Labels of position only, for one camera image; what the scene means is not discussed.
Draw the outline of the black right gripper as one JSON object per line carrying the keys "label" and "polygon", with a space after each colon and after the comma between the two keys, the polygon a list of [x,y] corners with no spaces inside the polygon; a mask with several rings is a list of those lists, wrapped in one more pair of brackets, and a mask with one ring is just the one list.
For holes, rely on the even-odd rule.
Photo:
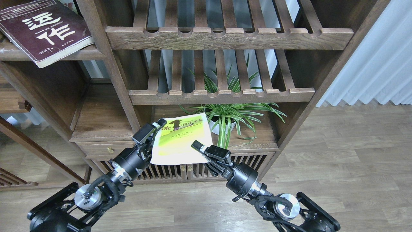
{"label": "black right gripper", "polygon": [[250,201],[260,195],[269,195],[267,186],[257,181],[258,172],[243,162],[235,164],[230,158],[229,150],[215,145],[207,147],[197,140],[191,147],[210,161],[204,163],[204,166],[212,176],[221,175],[227,179],[226,187],[237,195],[232,201],[236,202],[241,198]]}

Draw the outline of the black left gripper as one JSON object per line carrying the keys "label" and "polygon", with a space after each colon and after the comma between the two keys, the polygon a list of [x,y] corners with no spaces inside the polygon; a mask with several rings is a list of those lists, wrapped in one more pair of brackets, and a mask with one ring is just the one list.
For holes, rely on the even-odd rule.
{"label": "black left gripper", "polygon": [[160,118],[152,124],[146,123],[132,136],[137,144],[133,148],[125,148],[117,157],[110,161],[114,170],[110,179],[115,182],[135,180],[149,165],[152,157],[154,136],[165,126],[167,121]]}

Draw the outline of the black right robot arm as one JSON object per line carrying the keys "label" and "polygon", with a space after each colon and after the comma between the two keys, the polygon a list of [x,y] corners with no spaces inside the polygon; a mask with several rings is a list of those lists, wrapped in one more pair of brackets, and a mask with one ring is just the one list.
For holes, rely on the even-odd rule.
{"label": "black right robot arm", "polygon": [[280,232],[337,232],[341,226],[325,210],[302,192],[274,195],[267,186],[258,182],[258,172],[241,162],[231,160],[227,149],[211,145],[207,147],[194,141],[192,147],[200,152],[207,162],[204,164],[213,176],[221,175],[228,182],[226,187],[254,206],[263,220],[270,221]]}

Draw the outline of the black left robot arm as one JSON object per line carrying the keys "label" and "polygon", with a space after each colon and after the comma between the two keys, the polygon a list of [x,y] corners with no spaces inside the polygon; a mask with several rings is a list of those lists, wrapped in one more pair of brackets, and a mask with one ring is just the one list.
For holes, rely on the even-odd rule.
{"label": "black left robot arm", "polygon": [[110,160],[113,170],[93,183],[79,187],[73,182],[34,207],[27,214],[30,231],[90,232],[106,211],[125,200],[126,187],[150,166],[154,138],[164,125],[164,119],[144,125],[132,137],[134,147]]}

